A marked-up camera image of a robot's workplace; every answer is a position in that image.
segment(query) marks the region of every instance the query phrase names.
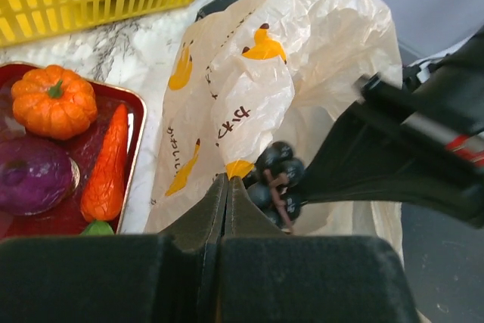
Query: orange carrot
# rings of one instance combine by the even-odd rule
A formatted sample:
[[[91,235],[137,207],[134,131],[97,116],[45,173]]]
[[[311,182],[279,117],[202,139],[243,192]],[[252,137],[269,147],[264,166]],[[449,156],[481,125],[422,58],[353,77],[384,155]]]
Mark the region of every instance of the orange carrot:
[[[123,208],[124,169],[128,148],[128,109],[118,106],[82,193],[81,213],[87,222],[115,219]]]

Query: gray floor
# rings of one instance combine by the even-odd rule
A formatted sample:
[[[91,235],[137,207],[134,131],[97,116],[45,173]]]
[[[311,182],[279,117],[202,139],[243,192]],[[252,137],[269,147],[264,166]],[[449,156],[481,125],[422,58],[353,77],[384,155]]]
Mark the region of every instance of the gray floor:
[[[414,206],[402,210],[405,271],[434,323],[484,321],[484,231]]]

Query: red tray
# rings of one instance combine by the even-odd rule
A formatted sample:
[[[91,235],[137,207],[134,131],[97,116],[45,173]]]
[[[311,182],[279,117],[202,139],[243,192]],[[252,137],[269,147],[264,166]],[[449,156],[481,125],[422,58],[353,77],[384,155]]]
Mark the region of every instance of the red tray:
[[[27,71],[39,68],[32,64],[0,65],[0,141],[25,135],[25,128],[18,124],[12,115],[11,86]],[[79,185],[70,197],[55,208],[34,216],[12,216],[0,212],[0,238],[13,236],[79,234],[87,226],[80,212],[79,203],[87,178],[94,167],[101,149],[104,133],[116,107],[123,103],[128,107],[131,138],[126,162],[126,189],[123,209],[117,219],[110,224],[118,232],[123,222],[124,209],[131,184],[136,157],[141,143],[141,134],[146,120],[146,105],[142,99],[120,87],[90,81],[96,93],[98,119],[89,130],[68,141],[55,141],[76,161],[80,171]]]

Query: white marble surface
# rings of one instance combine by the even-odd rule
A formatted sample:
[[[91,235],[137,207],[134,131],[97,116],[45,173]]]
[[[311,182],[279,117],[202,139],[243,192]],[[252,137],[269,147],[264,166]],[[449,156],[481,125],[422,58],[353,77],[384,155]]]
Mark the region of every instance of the white marble surface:
[[[129,192],[122,233],[141,233],[150,212],[158,129],[168,78],[180,40],[201,6],[124,20],[93,30],[0,49],[0,64],[59,64],[80,75],[137,92],[147,105],[147,123]]]

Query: orange pumpkin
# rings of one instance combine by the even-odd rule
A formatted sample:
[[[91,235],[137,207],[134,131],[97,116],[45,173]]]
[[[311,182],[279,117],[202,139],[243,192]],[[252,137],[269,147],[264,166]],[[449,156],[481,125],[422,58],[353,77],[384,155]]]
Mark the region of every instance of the orange pumpkin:
[[[15,120],[39,136],[67,140],[85,132],[98,117],[91,84],[60,66],[27,72],[11,94]]]

